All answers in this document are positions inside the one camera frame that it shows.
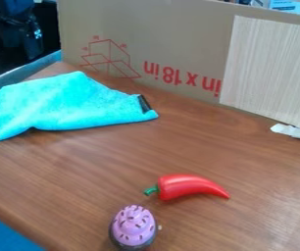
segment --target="toy pepper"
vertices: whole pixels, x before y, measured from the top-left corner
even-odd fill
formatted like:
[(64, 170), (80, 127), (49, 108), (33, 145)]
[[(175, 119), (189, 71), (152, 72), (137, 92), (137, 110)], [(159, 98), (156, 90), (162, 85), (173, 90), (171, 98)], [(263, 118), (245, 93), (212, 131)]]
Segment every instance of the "toy pepper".
[(157, 192), (161, 200), (171, 200), (184, 195), (205, 193), (228, 199), (229, 194), (219, 185), (201, 176), (170, 175), (162, 176), (158, 183), (146, 190), (144, 194)]
[(147, 248), (157, 234), (157, 225), (149, 210), (130, 205), (120, 210), (110, 225), (113, 243), (124, 251), (141, 251)]

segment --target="cardboard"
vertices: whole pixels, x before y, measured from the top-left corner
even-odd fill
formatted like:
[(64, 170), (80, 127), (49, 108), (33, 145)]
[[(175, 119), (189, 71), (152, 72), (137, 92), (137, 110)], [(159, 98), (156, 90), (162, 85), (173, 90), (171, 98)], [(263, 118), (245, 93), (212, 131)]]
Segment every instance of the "cardboard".
[(59, 0), (64, 60), (219, 102), (234, 16), (300, 15), (206, 0)]

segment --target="microfiber cloth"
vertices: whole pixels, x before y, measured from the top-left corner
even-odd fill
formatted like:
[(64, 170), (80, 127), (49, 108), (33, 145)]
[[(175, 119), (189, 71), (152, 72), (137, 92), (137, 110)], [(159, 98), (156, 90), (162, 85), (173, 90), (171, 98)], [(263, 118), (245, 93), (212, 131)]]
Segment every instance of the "microfiber cloth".
[(31, 127), (68, 130), (158, 118), (141, 95), (128, 95), (82, 72), (8, 85), (0, 89), (0, 140)]
[(0, 222), (0, 251), (43, 251), (42, 247), (26, 239)]

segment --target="wooden board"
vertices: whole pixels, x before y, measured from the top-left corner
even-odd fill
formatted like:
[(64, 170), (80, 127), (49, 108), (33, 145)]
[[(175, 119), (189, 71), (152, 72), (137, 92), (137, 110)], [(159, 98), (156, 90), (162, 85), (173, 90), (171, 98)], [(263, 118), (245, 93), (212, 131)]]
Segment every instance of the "wooden board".
[[(75, 70), (55, 64), (32, 78)], [(262, 117), (91, 76), (143, 94), (160, 118), (0, 142), (0, 220), (48, 250), (113, 251), (110, 220), (138, 203), (163, 226), (149, 251), (300, 250), (300, 140), (270, 132), (275, 122)], [(169, 173), (205, 176), (232, 198), (142, 194)]]
[(300, 127), (300, 25), (236, 17), (221, 103)]

